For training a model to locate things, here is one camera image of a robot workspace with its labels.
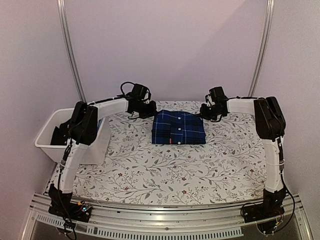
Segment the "blue plaid long sleeve shirt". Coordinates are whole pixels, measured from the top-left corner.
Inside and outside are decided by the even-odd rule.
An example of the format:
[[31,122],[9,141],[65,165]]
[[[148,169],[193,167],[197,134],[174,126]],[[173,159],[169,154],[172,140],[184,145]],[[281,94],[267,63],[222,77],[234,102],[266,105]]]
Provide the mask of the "blue plaid long sleeve shirt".
[[159,111],[153,119],[151,143],[155,145],[203,145],[206,134],[199,114]]

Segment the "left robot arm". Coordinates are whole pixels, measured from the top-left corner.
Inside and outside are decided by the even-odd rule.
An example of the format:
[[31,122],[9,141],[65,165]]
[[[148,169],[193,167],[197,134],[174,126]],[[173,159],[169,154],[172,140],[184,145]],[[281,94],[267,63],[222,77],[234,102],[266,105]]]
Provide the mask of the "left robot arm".
[[63,123],[66,148],[59,164],[57,180],[50,184],[51,198],[71,195],[74,178],[81,160],[98,138],[98,121],[118,113],[138,113],[146,119],[157,112],[156,102],[151,100],[147,86],[126,81],[120,85],[121,94],[112,98],[86,103],[76,103],[71,118]]

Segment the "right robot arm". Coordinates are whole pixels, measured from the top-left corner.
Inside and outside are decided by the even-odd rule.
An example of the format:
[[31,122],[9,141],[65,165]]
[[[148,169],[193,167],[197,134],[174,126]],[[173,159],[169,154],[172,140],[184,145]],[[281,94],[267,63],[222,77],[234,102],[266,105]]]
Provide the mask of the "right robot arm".
[[229,98],[221,86],[210,89],[205,96],[205,103],[200,107],[200,116],[217,123],[231,113],[254,117],[255,130],[265,151],[266,181],[263,196],[284,196],[286,187],[283,176],[283,139],[286,121],[277,99],[274,96]]

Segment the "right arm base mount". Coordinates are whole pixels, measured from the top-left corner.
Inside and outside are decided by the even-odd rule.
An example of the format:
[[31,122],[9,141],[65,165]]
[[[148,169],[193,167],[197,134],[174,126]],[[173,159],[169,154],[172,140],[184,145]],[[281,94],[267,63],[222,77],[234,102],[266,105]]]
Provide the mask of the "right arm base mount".
[[263,235],[273,235],[282,228],[281,223],[284,220],[284,207],[282,201],[275,203],[245,203],[240,209],[240,215],[245,223],[258,222],[256,227]]

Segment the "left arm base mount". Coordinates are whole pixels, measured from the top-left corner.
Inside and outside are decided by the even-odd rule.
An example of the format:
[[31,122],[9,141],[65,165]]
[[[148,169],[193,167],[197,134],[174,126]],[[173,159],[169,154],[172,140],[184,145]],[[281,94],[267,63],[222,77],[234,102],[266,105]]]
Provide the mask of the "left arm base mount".
[[58,217],[67,218],[79,222],[88,223],[92,213],[92,204],[83,200],[77,203],[62,198],[51,200],[48,212]]

